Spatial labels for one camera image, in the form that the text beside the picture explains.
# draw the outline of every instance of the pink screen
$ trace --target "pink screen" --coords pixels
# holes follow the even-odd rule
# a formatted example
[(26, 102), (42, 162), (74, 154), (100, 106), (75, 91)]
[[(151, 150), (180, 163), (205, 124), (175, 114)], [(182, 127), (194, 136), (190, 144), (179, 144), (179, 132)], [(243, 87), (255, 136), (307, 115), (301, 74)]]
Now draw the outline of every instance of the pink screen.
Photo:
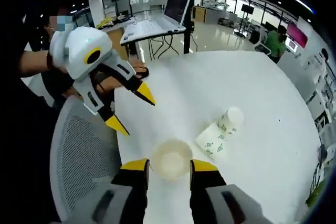
[(287, 34), (293, 38), (301, 47), (305, 48), (308, 38), (306, 35), (293, 23), (287, 26)]

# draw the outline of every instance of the white round table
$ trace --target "white round table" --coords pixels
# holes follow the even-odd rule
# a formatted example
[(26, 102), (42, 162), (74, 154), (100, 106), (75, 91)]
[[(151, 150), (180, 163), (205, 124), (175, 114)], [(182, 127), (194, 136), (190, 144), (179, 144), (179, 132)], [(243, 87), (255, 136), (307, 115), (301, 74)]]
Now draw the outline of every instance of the white round table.
[[(178, 138), (257, 201), (270, 221), (291, 221), (309, 190), (320, 142), (305, 102), (277, 65), (260, 52), (212, 51), (148, 68), (156, 106), (124, 88), (115, 91), (116, 115), (130, 132), (118, 133), (122, 162), (150, 158), (155, 144)], [(194, 140), (231, 106), (241, 108), (245, 123), (218, 163)], [(193, 223), (189, 198), (189, 175), (169, 183), (150, 171), (144, 223)]]

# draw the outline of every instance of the gray chair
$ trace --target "gray chair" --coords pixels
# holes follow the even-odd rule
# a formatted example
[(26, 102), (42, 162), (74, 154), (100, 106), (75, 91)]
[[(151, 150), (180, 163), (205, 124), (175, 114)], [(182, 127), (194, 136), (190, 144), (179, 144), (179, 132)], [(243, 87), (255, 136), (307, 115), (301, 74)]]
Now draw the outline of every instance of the gray chair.
[(78, 199), (109, 183), (121, 166), (117, 134), (75, 96), (67, 99), (50, 150), (50, 184), (61, 221)]
[(264, 54), (269, 56), (271, 54), (271, 50), (264, 45), (266, 37), (267, 37), (266, 31), (263, 28), (263, 26), (261, 26), (259, 31), (259, 40), (256, 44), (254, 44), (253, 48), (254, 51), (263, 52)]
[(336, 143), (336, 120), (328, 123), (319, 131), (320, 139), (325, 148)]

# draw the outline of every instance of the person in green shirt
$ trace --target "person in green shirt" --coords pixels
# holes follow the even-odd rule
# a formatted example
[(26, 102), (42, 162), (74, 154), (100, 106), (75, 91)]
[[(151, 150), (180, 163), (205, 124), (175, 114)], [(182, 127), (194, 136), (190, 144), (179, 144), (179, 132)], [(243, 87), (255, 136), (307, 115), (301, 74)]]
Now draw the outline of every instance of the person in green shirt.
[(287, 38), (286, 31), (287, 31), (286, 28), (280, 25), (277, 31), (274, 30), (268, 33), (265, 46), (271, 50), (269, 58), (275, 63), (278, 63), (281, 56), (286, 51), (286, 45), (285, 45), (285, 40)]

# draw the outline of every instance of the paper cup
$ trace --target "paper cup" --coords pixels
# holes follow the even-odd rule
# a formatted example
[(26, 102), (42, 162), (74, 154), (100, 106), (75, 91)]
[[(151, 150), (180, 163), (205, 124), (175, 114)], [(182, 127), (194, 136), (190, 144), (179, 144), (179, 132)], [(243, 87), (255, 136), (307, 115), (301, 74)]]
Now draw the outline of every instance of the paper cup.
[(245, 117), (237, 107), (229, 108), (226, 113), (217, 121), (217, 126), (225, 134), (234, 134), (244, 122)]
[(176, 180), (189, 172), (192, 159), (193, 152), (188, 144), (180, 140), (168, 140), (154, 149), (150, 166), (162, 178)]
[(212, 123), (196, 139), (196, 144), (213, 159), (219, 159), (223, 156), (223, 140), (225, 139), (217, 123)]

